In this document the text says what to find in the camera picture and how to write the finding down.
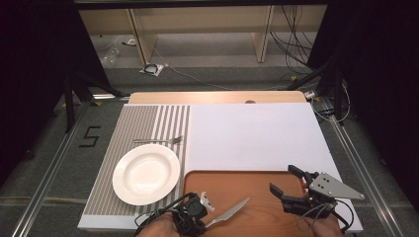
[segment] wooden tray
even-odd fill
[[[283,212],[281,201],[269,191],[270,183],[287,196],[301,197],[305,192],[302,181],[289,172],[193,171],[185,177],[184,194],[207,192],[215,212],[209,211],[204,223],[250,197],[232,217],[210,227],[205,237],[314,236],[297,228],[296,215]]]

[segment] plate rim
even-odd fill
[[[162,187],[162,189],[159,190],[159,192],[157,192],[154,195],[151,195],[151,197],[147,197],[147,198],[142,197],[138,199],[139,196],[130,196],[130,193],[127,193],[126,189],[124,188],[123,178],[124,178],[124,172],[126,170],[126,165],[124,168],[122,167],[122,165],[126,163],[126,160],[132,160],[141,154],[146,154],[150,152],[162,154],[162,156],[168,161],[170,165],[171,174],[168,178],[168,181]],[[176,153],[172,149],[164,145],[145,144],[145,145],[140,145],[131,149],[118,161],[114,169],[114,174],[112,177],[112,185],[113,185],[114,193],[123,202],[132,204],[132,205],[147,205],[147,204],[157,202],[163,199],[164,197],[166,197],[168,194],[170,194],[170,192],[172,192],[173,189],[176,187],[179,181],[179,178],[180,178],[180,161]]]

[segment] floor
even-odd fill
[[[309,41],[315,40],[315,33],[307,34]],[[290,35],[280,35],[288,40]],[[102,36],[92,37],[99,58],[103,61],[111,84],[117,88],[135,91],[138,71],[141,68],[137,50],[134,46],[122,44],[132,36]],[[310,47],[308,40],[303,41],[305,47]],[[110,63],[105,57],[110,49],[117,48],[116,60]],[[297,55],[300,52],[290,47],[289,52]],[[309,70],[296,63],[278,48],[270,38],[267,56],[264,63],[258,63],[249,34],[208,34],[208,35],[165,35],[160,36],[151,63],[170,64],[176,70],[162,73],[160,78],[142,80],[142,85],[153,85],[147,90],[173,90],[173,84],[157,80],[176,80],[186,75],[201,87],[193,90],[219,90],[219,86],[236,86],[237,83],[225,84],[222,80],[204,82],[195,75],[209,73],[214,77],[222,77],[222,73],[231,71],[242,73],[246,77],[246,68],[253,71],[277,73],[281,68],[281,82],[275,85],[266,84],[266,89],[281,85],[290,85],[292,80],[301,78]],[[310,90],[315,86],[301,88]],[[94,93],[103,94],[92,89]],[[33,147],[35,158],[24,159],[11,175],[9,181],[0,189],[0,236],[11,236],[17,229],[24,214],[33,215],[32,222],[24,229],[28,236],[130,236],[130,232],[91,233],[77,229],[77,223],[83,211],[86,199],[90,194],[102,163],[106,147],[112,137],[113,129],[118,119],[118,111],[126,100],[95,101],[88,105],[79,104],[76,113],[81,118],[73,135],[64,133],[65,107],[59,102],[55,110],[55,118],[51,118],[40,136],[37,145]],[[328,98],[323,98],[313,107],[317,111],[331,109]],[[364,223],[364,232],[358,236],[415,236],[419,233],[419,217],[407,198],[392,179],[386,167],[379,162],[379,154],[375,150],[368,134],[357,121],[356,114],[351,111],[344,120],[345,125],[336,125],[326,114],[318,116],[320,128],[335,159],[337,168],[344,183],[368,195],[366,201],[354,201],[354,207]],[[86,128],[90,127],[91,135],[98,135],[95,147],[84,149],[82,145],[89,143],[85,139]],[[49,166],[54,165],[56,173],[50,173],[50,179],[45,180],[44,174],[49,174]],[[40,184],[48,184],[42,191]],[[36,194],[45,193],[38,209],[34,213],[25,213]]]

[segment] gray carpet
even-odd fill
[[[177,70],[189,76],[181,75],[169,68],[165,68],[158,77],[141,74],[138,69],[108,69],[106,72],[111,84],[126,93],[225,89],[276,90],[285,88],[291,83],[291,75],[287,68],[279,67],[190,67],[177,68]],[[103,93],[97,88],[92,88],[92,92]],[[124,103],[124,101],[110,100],[102,101],[100,106],[89,104],[29,236],[131,236],[129,232],[92,233],[77,229],[81,212],[99,172]],[[317,110],[322,110],[322,102],[315,103],[315,107]],[[37,145],[33,148],[35,158],[22,160],[0,190],[0,216],[2,216],[0,236],[10,236],[14,230],[25,205],[36,191],[38,183],[59,147],[66,122],[62,102],[57,104],[55,112],[57,116],[50,119]],[[349,162],[333,126],[322,118],[318,119],[343,181],[363,192],[364,187]],[[92,128],[89,133],[99,136],[99,139],[94,147],[81,147],[81,145],[92,144],[92,139],[83,138],[89,126],[99,127]],[[350,113],[345,119],[345,128],[368,170],[375,177],[377,186],[391,206],[403,232],[406,236],[417,236],[419,233],[417,212],[403,195],[387,168],[379,162],[379,155],[362,124],[356,120],[355,113]],[[354,207],[365,228],[365,231],[358,236],[386,236],[377,212],[368,198],[354,201]]]

